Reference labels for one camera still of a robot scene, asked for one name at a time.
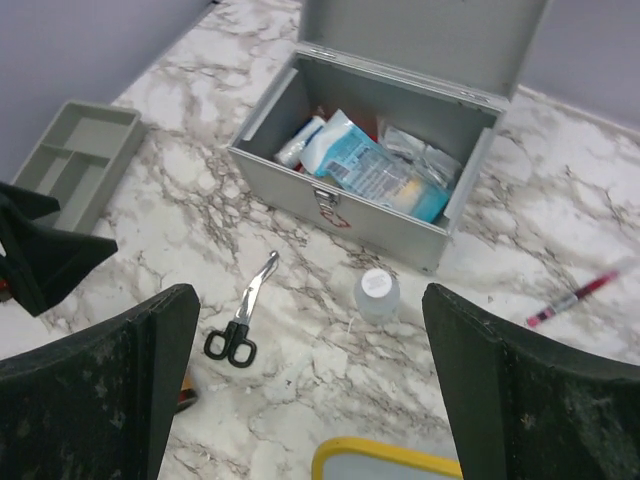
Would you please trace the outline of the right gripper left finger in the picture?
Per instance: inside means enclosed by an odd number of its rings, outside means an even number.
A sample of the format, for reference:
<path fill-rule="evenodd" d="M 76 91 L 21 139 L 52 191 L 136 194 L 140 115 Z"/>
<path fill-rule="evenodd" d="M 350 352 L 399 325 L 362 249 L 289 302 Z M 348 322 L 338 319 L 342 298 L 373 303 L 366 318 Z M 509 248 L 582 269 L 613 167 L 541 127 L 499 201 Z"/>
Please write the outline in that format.
<path fill-rule="evenodd" d="M 2 478 L 157 478 L 199 312 L 177 284 L 2 360 Z"/>

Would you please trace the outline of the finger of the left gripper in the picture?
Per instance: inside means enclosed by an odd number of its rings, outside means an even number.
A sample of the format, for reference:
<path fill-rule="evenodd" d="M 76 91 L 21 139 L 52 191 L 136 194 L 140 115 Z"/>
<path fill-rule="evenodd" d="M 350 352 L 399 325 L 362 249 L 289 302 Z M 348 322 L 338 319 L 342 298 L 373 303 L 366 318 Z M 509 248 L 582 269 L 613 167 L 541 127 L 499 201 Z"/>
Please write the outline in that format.
<path fill-rule="evenodd" d="M 36 222 L 59 210 L 51 196 L 1 185 L 1 300 L 15 300 L 34 317 L 62 302 L 118 251 L 114 240 Z"/>

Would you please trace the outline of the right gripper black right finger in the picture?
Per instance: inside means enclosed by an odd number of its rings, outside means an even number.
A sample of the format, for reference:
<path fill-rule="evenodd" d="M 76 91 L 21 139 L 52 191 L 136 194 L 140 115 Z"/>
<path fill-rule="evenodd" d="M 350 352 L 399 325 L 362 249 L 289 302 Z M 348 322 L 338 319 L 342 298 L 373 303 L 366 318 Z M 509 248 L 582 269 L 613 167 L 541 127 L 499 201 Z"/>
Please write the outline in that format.
<path fill-rule="evenodd" d="M 431 283 L 422 311 L 466 479 L 636 479 L 639 368 Z"/>

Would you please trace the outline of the brown medicine bottle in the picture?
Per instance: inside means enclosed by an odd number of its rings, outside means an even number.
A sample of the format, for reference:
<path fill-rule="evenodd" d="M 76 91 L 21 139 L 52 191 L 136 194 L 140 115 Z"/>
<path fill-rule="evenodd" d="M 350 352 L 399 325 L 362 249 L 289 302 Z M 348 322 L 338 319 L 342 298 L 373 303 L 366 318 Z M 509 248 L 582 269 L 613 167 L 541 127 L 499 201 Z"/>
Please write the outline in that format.
<path fill-rule="evenodd" d="M 198 400 L 198 393 L 189 373 L 186 373 L 182 382 L 176 412 L 180 413 L 193 406 Z"/>

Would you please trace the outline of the black handled scissors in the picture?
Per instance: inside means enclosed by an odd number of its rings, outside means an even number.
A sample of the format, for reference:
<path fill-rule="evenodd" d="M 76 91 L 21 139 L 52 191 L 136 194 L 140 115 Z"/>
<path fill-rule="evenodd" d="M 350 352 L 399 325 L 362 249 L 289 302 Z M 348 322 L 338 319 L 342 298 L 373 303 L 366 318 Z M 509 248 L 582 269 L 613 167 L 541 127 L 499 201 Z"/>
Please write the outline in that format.
<path fill-rule="evenodd" d="M 242 295 L 239 308 L 224 330 L 212 330 L 208 333 L 203 353 L 211 360 L 227 360 L 235 368 L 248 368 L 254 362 L 257 345 L 248 338 L 250 321 L 257 302 L 259 291 L 264 282 L 277 268 L 280 255 L 276 250 L 256 273 Z"/>

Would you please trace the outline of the white plastic bottle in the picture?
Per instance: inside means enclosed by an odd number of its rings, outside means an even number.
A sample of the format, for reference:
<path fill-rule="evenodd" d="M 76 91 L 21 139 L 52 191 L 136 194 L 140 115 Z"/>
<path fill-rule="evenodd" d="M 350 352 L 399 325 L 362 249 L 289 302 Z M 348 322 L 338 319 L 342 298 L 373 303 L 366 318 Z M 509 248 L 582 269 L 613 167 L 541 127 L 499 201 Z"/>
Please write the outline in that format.
<path fill-rule="evenodd" d="M 396 316 L 400 305 L 399 283 L 384 269 L 369 269 L 356 282 L 354 299 L 366 322 L 382 326 Z"/>

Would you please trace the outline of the bandage roll blue label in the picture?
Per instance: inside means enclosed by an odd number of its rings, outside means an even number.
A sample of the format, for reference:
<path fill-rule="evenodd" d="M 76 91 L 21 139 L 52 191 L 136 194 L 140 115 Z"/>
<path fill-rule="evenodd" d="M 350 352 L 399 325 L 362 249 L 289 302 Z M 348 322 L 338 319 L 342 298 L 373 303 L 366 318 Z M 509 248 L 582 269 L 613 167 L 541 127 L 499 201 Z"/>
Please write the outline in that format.
<path fill-rule="evenodd" d="M 325 125 L 326 121 L 322 117 L 313 116 L 276 152 L 274 160 L 286 168 L 295 169 L 311 138 Z"/>

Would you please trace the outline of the blue pouch packet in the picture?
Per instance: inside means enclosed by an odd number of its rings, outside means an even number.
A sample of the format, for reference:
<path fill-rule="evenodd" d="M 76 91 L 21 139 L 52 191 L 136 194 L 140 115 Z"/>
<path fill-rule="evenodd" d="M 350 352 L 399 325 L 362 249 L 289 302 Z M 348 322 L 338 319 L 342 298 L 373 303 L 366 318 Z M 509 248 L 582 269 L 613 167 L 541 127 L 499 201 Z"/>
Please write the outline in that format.
<path fill-rule="evenodd" d="M 311 175 L 328 177 L 348 193 L 428 223 L 436 219 L 451 197 L 451 190 L 425 180 L 377 142 L 357 160 L 351 172 L 333 163 L 326 176 Z"/>

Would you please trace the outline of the grey metal first aid box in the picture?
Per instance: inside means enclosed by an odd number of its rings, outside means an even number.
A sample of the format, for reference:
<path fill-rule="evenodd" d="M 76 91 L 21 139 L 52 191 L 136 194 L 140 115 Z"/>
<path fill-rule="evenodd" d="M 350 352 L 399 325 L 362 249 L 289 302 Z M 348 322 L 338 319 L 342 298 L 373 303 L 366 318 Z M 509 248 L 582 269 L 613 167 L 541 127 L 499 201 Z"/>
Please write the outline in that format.
<path fill-rule="evenodd" d="M 424 272 L 435 271 L 514 97 L 544 1 L 306 1 L 298 40 L 229 152 L 266 204 Z M 278 164 L 314 113 L 390 125 L 461 165 L 424 222 Z"/>

